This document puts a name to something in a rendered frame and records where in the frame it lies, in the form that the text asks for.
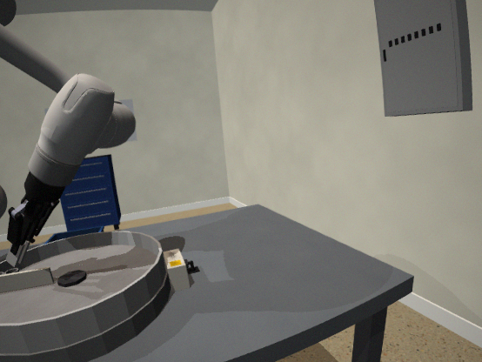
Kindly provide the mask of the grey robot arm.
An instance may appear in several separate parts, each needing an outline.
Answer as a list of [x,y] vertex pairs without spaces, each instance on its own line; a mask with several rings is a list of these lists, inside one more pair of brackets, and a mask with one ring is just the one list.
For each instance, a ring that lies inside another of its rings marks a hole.
[[72,77],[5,28],[16,10],[15,0],[0,0],[0,58],[57,93],[28,168],[41,182],[64,187],[87,154],[125,143],[136,120],[107,83],[83,73]]

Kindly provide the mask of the blue open tray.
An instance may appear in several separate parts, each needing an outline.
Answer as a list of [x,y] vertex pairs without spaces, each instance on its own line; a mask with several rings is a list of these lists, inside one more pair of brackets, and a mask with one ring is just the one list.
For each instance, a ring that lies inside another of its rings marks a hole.
[[[100,230],[99,230],[100,229]],[[59,232],[59,233],[54,233],[45,243],[48,244],[49,242],[54,242],[56,240],[60,240],[63,238],[70,238],[78,235],[84,235],[84,234],[89,234],[89,233],[94,233],[94,232],[102,232],[104,231],[104,226],[98,226],[98,227],[92,227],[92,228],[87,228],[87,229],[82,229],[82,230],[75,230],[75,231],[66,231],[66,232]]]

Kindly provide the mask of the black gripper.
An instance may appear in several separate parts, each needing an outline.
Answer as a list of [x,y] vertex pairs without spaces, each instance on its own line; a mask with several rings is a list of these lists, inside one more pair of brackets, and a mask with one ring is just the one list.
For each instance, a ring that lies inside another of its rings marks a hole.
[[33,237],[38,236],[43,229],[50,214],[58,205],[58,199],[62,196],[65,186],[45,184],[29,172],[24,188],[26,194],[21,204],[16,209],[11,207],[8,210],[10,221],[7,239],[11,246],[5,260],[13,267],[18,263],[22,264],[30,243],[36,241]]

